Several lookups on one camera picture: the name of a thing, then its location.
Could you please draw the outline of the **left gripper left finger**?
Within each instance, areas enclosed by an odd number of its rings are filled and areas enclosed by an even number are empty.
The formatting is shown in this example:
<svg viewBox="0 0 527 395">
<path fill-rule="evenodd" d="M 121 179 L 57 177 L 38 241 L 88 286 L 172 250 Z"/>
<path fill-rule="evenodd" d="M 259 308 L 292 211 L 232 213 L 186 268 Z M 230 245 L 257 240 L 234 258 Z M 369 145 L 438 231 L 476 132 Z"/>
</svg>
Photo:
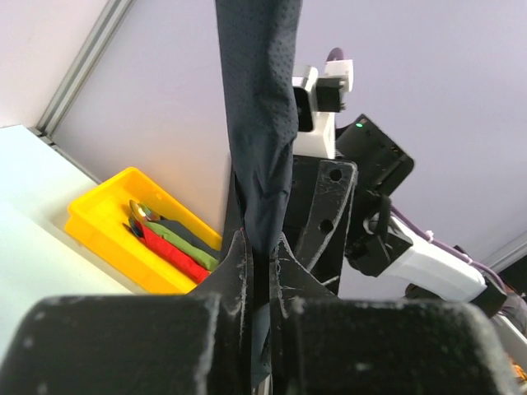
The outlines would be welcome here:
<svg viewBox="0 0 527 395">
<path fill-rule="evenodd" d="M 56 296 L 21 321 L 4 394 L 248 394 L 253 259 L 237 231 L 187 295 Z"/>
</svg>

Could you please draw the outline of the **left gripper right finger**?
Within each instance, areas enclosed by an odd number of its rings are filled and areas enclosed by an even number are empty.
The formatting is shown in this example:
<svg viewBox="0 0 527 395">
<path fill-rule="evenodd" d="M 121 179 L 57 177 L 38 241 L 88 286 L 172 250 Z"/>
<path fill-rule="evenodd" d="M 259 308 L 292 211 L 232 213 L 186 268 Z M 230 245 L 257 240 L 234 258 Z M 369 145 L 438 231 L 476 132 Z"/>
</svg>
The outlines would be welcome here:
<svg viewBox="0 0 527 395">
<path fill-rule="evenodd" d="M 269 267 L 276 394 L 514 394 L 511 364 L 471 304 L 341 300 L 281 239 Z"/>
</svg>

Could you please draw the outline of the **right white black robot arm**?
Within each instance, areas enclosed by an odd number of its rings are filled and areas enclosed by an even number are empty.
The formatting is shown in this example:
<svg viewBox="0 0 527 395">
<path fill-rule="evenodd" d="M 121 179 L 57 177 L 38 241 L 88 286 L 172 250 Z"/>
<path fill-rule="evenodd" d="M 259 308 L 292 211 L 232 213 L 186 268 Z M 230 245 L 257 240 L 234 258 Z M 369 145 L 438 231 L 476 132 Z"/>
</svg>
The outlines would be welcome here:
<svg viewBox="0 0 527 395">
<path fill-rule="evenodd" d="M 392 204 L 413 159 L 365 115 L 342 129 L 333 114 L 301 122 L 280 245 L 330 291 L 350 263 L 405 280 L 410 299 L 468 302 L 486 315 L 506 300 L 500 277 L 419 230 Z"/>
</svg>

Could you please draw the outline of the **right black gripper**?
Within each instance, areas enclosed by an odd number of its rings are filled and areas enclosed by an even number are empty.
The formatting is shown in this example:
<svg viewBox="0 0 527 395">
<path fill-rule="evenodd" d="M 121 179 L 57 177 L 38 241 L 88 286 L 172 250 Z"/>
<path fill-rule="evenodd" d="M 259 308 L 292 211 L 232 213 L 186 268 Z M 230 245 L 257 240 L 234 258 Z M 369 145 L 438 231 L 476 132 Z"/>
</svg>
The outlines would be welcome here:
<svg viewBox="0 0 527 395">
<path fill-rule="evenodd" d="M 357 166 L 347 160 L 294 156 L 291 196 L 283 232 L 300 265 L 334 294 L 340 285 L 344 249 L 357 185 Z M 243 230 L 236 193 L 236 174 L 230 172 L 222 251 L 228 251 L 235 232 Z"/>
</svg>

